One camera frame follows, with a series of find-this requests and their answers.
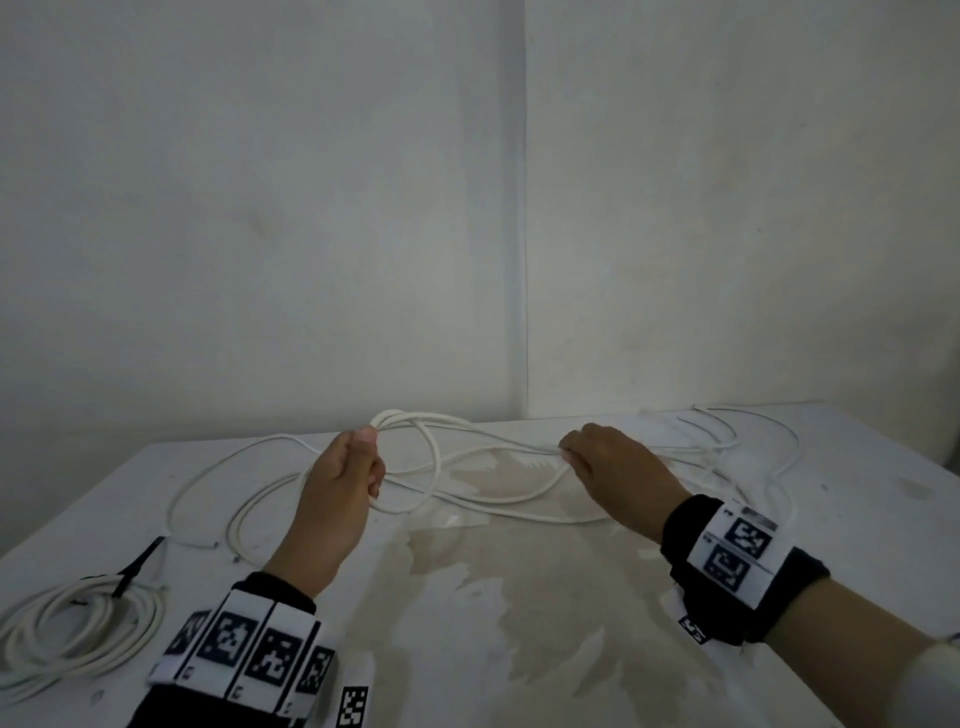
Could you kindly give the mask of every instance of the wristband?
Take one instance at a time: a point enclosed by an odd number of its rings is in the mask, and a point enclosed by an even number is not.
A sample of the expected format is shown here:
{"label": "wristband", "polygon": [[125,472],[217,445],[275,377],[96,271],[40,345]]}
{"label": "wristband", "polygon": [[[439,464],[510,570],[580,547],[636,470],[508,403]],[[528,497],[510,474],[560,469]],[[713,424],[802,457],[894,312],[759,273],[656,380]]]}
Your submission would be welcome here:
{"label": "wristband", "polygon": [[147,677],[264,713],[306,718],[334,651],[309,613],[233,590],[195,612]]}
{"label": "wristband", "polygon": [[660,552],[684,589],[687,615],[720,642],[762,642],[806,587],[829,570],[754,509],[703,495],[663,526]]}

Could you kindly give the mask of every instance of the wall stain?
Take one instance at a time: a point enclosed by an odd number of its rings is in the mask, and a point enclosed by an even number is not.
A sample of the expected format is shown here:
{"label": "wall stain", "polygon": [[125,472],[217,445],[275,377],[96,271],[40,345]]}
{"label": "wall stain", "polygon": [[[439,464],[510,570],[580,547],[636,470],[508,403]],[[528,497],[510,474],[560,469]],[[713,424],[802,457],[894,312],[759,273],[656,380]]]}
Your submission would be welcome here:
{"label": "wall stain", "polygon": [[[501,451],[493,468],[451,475],[484,495],[507,495],[533,490],[554,472],[552,465],[526,464]],[[546,500],[566,513],[596,507],[572,473]],[[497,706],[494,724],[583,725],[592,715],[590,700],[610,702],[610,685],[622,688],[645,726],[684,722],[681,701],[691,679],[705,686],[711,705],[723,703],[716,700],[725,693],[719,671],[660,607],[660,596],[672,586],[668,565],[636,557],[651,545],[612,522],[571,527],[493,518],[484,526],[398,535],[348,627],[351,646],[373,651],[377,660],[374,725],[396,723],[409,684],[405,655],[389,647],[394,626],[428,574],[458,564],[468,567],[458,591],[496,579],[508,605],[498,626],[513,650],[515,690]],[[592,664],[572,681],[557,678],[570,672],[588,640],[601,638]],[[714,712],[713,724],[736,724],[725,711]]]}
{"label": "wall stain", "polygon": [[930,486],[909,478],[898,478],[897,484],[900,486],[900,491],[912,500],[933,500],[937,495]]}

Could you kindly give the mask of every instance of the person's right hand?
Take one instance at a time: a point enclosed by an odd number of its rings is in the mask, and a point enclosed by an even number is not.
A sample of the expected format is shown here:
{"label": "person's right hand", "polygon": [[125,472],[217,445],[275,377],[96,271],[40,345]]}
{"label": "person's right hand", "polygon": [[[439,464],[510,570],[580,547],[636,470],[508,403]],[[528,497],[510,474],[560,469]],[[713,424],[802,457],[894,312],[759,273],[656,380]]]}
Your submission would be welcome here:
{"label": "person's right hand", "polygon": [[658,544],[667,516],[690,497],[653,452],[615,427],[584,425],[568,432],[560,447],[601,508]]}

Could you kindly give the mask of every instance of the white table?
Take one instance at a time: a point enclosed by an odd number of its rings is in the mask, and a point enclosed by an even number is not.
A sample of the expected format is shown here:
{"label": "white table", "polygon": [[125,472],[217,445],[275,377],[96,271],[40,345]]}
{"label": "white table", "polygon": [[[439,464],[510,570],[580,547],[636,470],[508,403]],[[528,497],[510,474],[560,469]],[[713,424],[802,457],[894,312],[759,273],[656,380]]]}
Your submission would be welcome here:
{"label": "white table", "polygon": [[[839,580],[930,634],[960,629],[958,478],[825,405],[756,410],[804,438],[803,461],[783,477],[800,508],[797,540]],[[761,493],[764,474],[789,454],[789,436],[750,415],[724,416],[743,442],[727,470],[748,493]],[[556,443],[589,420],[649,444],[689,444],[663,414],[489,427]],[[330,437],[307,439],[322,445]],[[439,439],[447,450],[478,444],[466,433],[445,431]],[[143,449],[0,561],[0,606],[125,566],[159,532],[178,485],[245,442]],[[426,458],[412,430],[384,433],[381,448],[392,467]],[[492,460],[465,462],[444,486],[526,490],[552,467],[520,460],[506,458],[495,471]],[[217,538],[246,496],[308,462],[309,453],[280,442],[244,453],[184,500],[178,529]],[[387,488],[384,498],[411,496]],[[251,514],[245,542],[264,558],[295,498],[293,489],[277,492]],[[538,507],[582,513],[592,504],[571,476]],[[605,523],[541,525],[463,515],[447,505],[407,518],[372,513],[318,613],[337,626],[343,648],[374,654],[375,725],[835,724],[767,647],[731,652],[718,667],[681,633],[660,607],[670,588],[667,566],[644,553],[647,546]],[[57,684],[0,720],[10,728],[125,725],[145,692],[144,675],[186,616],[249,571],[223,547],[170,546],[160,574],[169,611],[155,640],[112,674]]]}

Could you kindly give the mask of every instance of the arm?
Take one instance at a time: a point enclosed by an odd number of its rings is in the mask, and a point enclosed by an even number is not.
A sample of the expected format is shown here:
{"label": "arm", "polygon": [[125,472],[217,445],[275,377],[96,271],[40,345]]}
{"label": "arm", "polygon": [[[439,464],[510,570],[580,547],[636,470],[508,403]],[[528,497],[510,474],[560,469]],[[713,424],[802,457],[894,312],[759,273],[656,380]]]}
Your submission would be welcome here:
{"label": "arm", "polygon": [[[377,497],[386,474],[376,450],[376,430],[365,426],[338,435],[314,463],[286,536],[263,571],[234,585],[313,615],[314,599],[333,581],[367,524],[369,497]],[[287,726],[290,719],[176,685],[150,689],[133,714],[131,728],[190,725]]]}
{"label": "arm", "polygon": [[[598,425],[570,432],[561,447],[604,510],[661,544],[667,518],[690,494],[656,455],[619,430]],[[829,578],[790,602],[766,642],[848,726],[887,724],[904,674],[934,644]]]}

